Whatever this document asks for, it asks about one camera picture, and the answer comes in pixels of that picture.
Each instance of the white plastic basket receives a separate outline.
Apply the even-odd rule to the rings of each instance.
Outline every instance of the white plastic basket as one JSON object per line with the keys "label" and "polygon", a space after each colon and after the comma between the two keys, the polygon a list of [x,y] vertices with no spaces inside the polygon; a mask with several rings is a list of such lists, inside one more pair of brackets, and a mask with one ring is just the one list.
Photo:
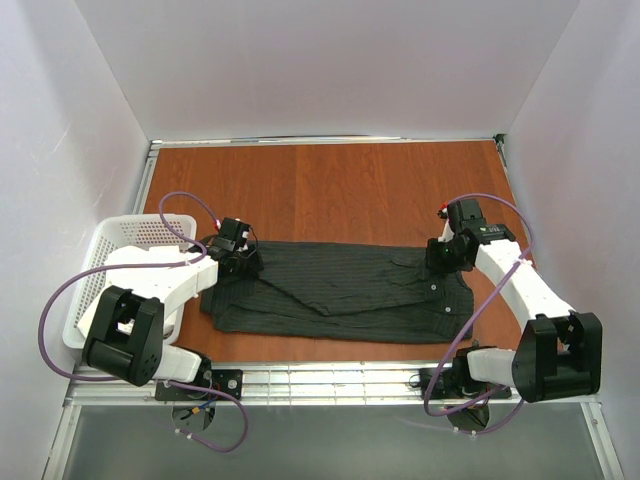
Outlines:
{"label": "white plastic basket", "polygon": [[[169,224],[178,232],[189,238],[195,238],[196,221],[189,215],[166,214]],[[160,216],[124,215],[111,217],[102,221],[96,228],[85,257],[82,270],[104,265],[107,256],[118,248],[135,245],[137,247],[155,247],[160,245],[176,245],[186,248],[187,244],[172,234],[160,221]],[[73,301],[62,332],[62,339],[69,348],[82,349],[85,337],[77,325],[85,310],[102,290],[105,273],[85,277],[76,286]],[[173,332],[165,338],[164,343],[171,344],[178,339],[182,323],[182,307],[178,310]]]}

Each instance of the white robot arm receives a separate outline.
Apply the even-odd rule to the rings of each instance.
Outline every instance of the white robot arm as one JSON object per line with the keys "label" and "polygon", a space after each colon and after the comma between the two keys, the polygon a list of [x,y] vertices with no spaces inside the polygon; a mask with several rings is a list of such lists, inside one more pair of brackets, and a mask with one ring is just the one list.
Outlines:
{"label": "white robot arm", "polygon": [[451,273],[474,267],[498,285],[514,264],[522,264],[501,290],[523,332],[516,351],[462,349],[453,360],[464,391],[487,383],[515,388],[528,402],[591,394],[600,387],[602,325],[592,313],[577,313],[523,260],[504,225],[487,224],[473,199],[440,212],[447,219],[441,237],[427,247],[427,267]]}
{"label": "white robot arm", "polygon": [[184,261],[184,266],[107,272],[105,287],[78,323],[87,337],[83,360],[137,386],[152,379],[200,383],[210,360],[164,345],[164,326],[180,306],[215,285],[220,273],[262,269],[260,253],[255,246],[246,246],[250,229],[246,223],[225,218],[220,232],[203,241],[208,256],[197,263],[189,262],[201,256],[199,253],[180,252],[177,246],[149,250],[125,247],[113,252],[107,263]]}

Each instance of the wooden surface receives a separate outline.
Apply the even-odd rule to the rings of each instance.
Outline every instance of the wooden surface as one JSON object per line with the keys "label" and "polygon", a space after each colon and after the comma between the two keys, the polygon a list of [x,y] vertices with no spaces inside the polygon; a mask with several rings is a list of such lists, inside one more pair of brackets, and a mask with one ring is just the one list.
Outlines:
{"label": "wooden surface", "polygon": [[[442,232],[437,209],[446,200],[485,192],[512,200],[493,142],[201,147],[160,151],[145,212],[186,190],[220,217],[241,218],[262,240],[425,246]],[[481,201],[492,223],[505,223],[524,246],[515,214]],[[174,198],[167,211],[187,213],[198,235],[213,224],[195,202]],[[492,290],[479,272],[465,274],[479,305]],[[447,345],[398,345],[279,337],[215,330],[199,300],[185,308],[178,345],[218,362],[437,360]],[[474,338],[514,348],[519,327],[502,299],[478,320]]]}

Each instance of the metal bar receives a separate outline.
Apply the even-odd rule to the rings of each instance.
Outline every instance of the metal bar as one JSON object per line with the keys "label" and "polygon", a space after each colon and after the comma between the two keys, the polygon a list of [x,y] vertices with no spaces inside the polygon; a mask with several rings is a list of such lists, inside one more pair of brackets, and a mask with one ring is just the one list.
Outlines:
{"label": "metal bar", "polygon": [[156,169],[160,148],[162,148],[162,141],[160,140],[154,140],[149,145],[149,153],[147,153],[147,159],[145,160],[142,180],[133,205],[132,213],[134,215],[144,213],[144,205],[147,203],[147,195],[149,195],[149,188],[151,188],[151,180],[153,180],[153,172]]}
{"label": "metal bar", "polygon": [[[420,390],[409,381],[419,368],[435,362],[313,362],[295,364],[216,364],[216,369],[243,370],[242,402],[246,405],[419,405]],[[100,373],[84,367],[83,375]],[[109,384],[74,382],[66,398],[70,405],[164,405],[154,400],[155,385],[134,387],[123,381]],[[517,403],[495,399],[493,403]],[[447,399],[447,404],[460,403]],[[596,402],[597,396],[556,400],[558,403]],[[444,401],[433,400],[434,405]]]}
{"label": "metal bar", "polygon": [[42,480],[58,480],[62,478],[69,459],[69,453],[71,452],[71,446],[73,445],[73,437],[76,434],[81,410],[82,407],[79,405],[64,407],[60,425],[42,474]]}
{"label": "metal bar", "polygon": [[341,143],[426,143],[426,142],[475,142],[491,140],[489,137],[478,138],[405,138],[370,135],[331,135],[312,137],[247,137],[228,138],[219,140],[179,140],[159,141],[161,148],[189,148],[189,147],[240,147],[251,145],[316,145]]}
{"label": "metal bar", "polygon": [[609,430],[602,416],[602,405],[600,403],[583,403],[582,412],[584,413],[587,429],[591,435],[591,442],[600,461],[603,478],[605,480],[622,480],[624,474],[622,467],[613,448],[613,442],[609,436]]}

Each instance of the purple cable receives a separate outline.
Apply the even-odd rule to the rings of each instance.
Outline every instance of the purple cable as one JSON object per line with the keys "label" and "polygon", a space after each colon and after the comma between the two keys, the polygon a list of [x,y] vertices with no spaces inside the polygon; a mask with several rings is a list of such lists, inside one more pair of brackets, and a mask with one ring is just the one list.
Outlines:
{"label": "purple cable", "polygon": [[[520,210],[518,210],[518,208],[515,205],[513,205],[511,202],[508,202],[507,200],[505,200],[503,198],[500,198],[500,197],[497,197],[495,195],[490,195],[488,193],[470,193],[470,194],[461,195],[459,197],[454,198],[453,200],[449,201],[447,203],[447,205],[449,205],[449,204],[451,204],[453,202],[456,202],[458,200],[463,200],[463,199],[466,199],[466,198],[478,198],[478,197],[488,198],[490,200],[495,200],[497,202],[500,202],[500,203],[502,203],[503,205],[506,205],[507,207],[509,207],[511,210],[513,210],[514,212],[516,212],[518,214],[518,216],[522,220],[522,223],[524,223],[525,227],[527,228],[527,231],[529,232],[529,237],[530,237],[529,246],[527,248],[525,248],[524,251],[518,257],[519,260],[525,259],[527,257],[527,255],[529,255],[529,253],[531,253],[531,249],[533,248],[533,245],[534,245],[533,231],[531,230],[531,227],[530,227],[529,223],[527,222],[527,220],[522,215],[522,212],[520,212]],[[446,410],[441,411],[441,412],[432,412],[431,410],[429,410],[429,400],[431,400],[431,396],[433,394],[433,390],[435,388],[436,381],[438,380],[438,377],[440,377],[440,375],[442,374],[442,371],[444,370],[444,364],[453,356],[454,352],[458,348],[458,345],[462,341],[464,335],[473,326],[473,324],[476,322],[478,317],[480,315],[482,315],[482,313],[486,310],[486,308],[489,306],[489,304],[498,296],[498,294],[500,293],[502,288],[511,279],[511,277],[518,270],[518,267],[520,267],[520,265],[521,265],[521,263],[519,261],[513,264],[511,269],[504,276],[504,278],[502,280],[500,280],[500,282],[498,282],[498,284],[496,285],[496,288],[493,290],[493,292],[491,292],[491,295],[489,295],[489,297],[487,297],[487,299],[482,303],[482,305],[480,305],[480,308],[478,308],[478,310],[476,310],[473,313],[473,315],[471,315],[471,318],[469,318],[467,323],[464,324],[464,326],[462,327],[460,332],[458,332],[458,335],[453,339],[453,342],[451,342],[451,345],[449,345],[449,349],[447,350],[447,352],[444,354],[444,356],[440,360],[440,363],[438,363],[438,366],[436,367],[435,371],[433,372],[433,375],[431,376],[431,380],[429,381],[429,385],[427,386],[427,390],[425,391],[425,395],[424,395],[424,410],[425,410],[425,412],[427,412],[427,415],[430,415],[432,417],[443,417],[443,416],[446,416],[446,415],[451,415],[451,414],[456,413],[456,412],[460,412],[461,410],[464,410],[464,409],[469,408],[469,407],[471,407],[473,405],[476,405],[481,400],[488,399],[493,394],[495,394],[495,393],[499,392],[500,390],[503,390],[504,388],[506,388],[504,386],[498,386],[498,387],[493,388],[492,390],[490,390],[490,391],[488,391],[486,393],[483,393],[482,395],[479,395],[479,396],[469,400],[468,402],[465,402],[465,403],[463,403],[461,405],[456,405],[455,407],[447,408]],[[513,411],[509,415],[507,415],[503,420],[498,422],[496,425],[494,425],[494,426],[492,426],[490,428],[487,428],[485,430],[482,430],[480,432],[477,432],[477,433],[478,434],[480,434],[480,433],[490,433],[490,432],[493,432],[493,431],[499,429],[500,427],[504,426],[520,410],[520,408],[522,407],[523,402],[524,401],[521,400],[520,403],[518,403],[518,405],[513,409]]]}
{"label": "purple cable", "polygon": [[[182,233],[176,231],[169,224],[167,219],[164,217],[164,203],[169,198],[176,197],[176,196],[185,196],[195,200],[207,211],[207,213],[211,216],[211,218],[213,218],[213,220],[216,223],[218,222],[218,219],[207,204],[205,204],[202,200],[200,200],[198,197],[196,197],[195,195],[189,192],[171,192],[165,195],[164,197],[162,197],[162,200],[160,200],[160,204],[158,206],[158,214],[160,215],[160,220],[162,221],[164,226],[167,227],[167,229],[179,239],[184,240],[185,242],[188,242],[188,243],[192,243],[193,245],[197,245],[202,251],[202,255],[200,255],[199,257],[196,257],[191,261],[191,263],[197,263],[207,256],[207,248],[197,240],[193,240],[183,235]],[[53,360],[51,360],[51,357],[49,357],[46,346],[44,344],[44,327],[47,321],[47,315],[49,315],[49,311],[51,310],[53,303],[58,299],[58,297],[62,294],[62,292],[64,292],[67,288],[69,288],[71,285],[76,283],[78,280],[84,277],[88,277],[89,275],[94,275],[96,273],[106,272],[107,270],[117,270],[121,268],[174,268],[174,267],[183,267],[183,266],[184,266],[184,262],[103,265],[100,267],[91,268],[84,272],[80,272],[79,274],[71,277],[69,280],[67,280],[62,285],[60,285],[60,287],[55,292],[53,292],[53,295],[51,295],[51,298],[47,300],[47,303],[45,304],[44,309],[42,310],[42,314],[40,315],[40,323],[38,324],[38,349],[40,350],[40,355],[42,356],[44,363],[46,363],[47,366],[58,375],[68,378],[70,380],[80,380],[84,382],[104,382],[104,381],[110,381],[110,380],[117,380],[115,377],[88,377],[85,375],[76,375],[74,373],[65,372],[60,367],[58,367],[55,363],[53,363]]]}
{"label": "purple cable", "polygon": [[185,390],[193,390],[196,392],[210,393],[212,395],[218,395],[222,398],[226,398],[227,400],[230,400],[236,404],[236,406],[240,409],[242,418],[244,419],[244,427],[242,429],[242,434],[240,435],[240,438],[238,439],[238,441],[233,445],[231,445],[230,447],[219,447],[218,445],[211,443],[209,440],[205,438],[199,437],[198,435],[194,435],[193,433],[189,432],[188,430],[185,430],[184,428],[177,429],[180,433],[183,433],[187,435],[188,438],[191,438],[196,442],[199,442],[204,446],[210,448],[211,450],[215,450],[216,452],[220,452],[220,453],[233,452],[236,448],[238,448],[242,444],[242,442],[244,442],[245,438],[247,438],[247,434],[249,433],[249,416],[247,415],[247,410],[244,407],[244,405],[242,405],[242,403],[240,403],[235,397],[229,395],[228,393],[215,390],[213,388],[196,387],[195,385],[188,385],[186,383],[174,382],[173,380],[169,380],[168,383],[169,385],[173,385],[174,387],[178,387],[178,388],[183,388]]}

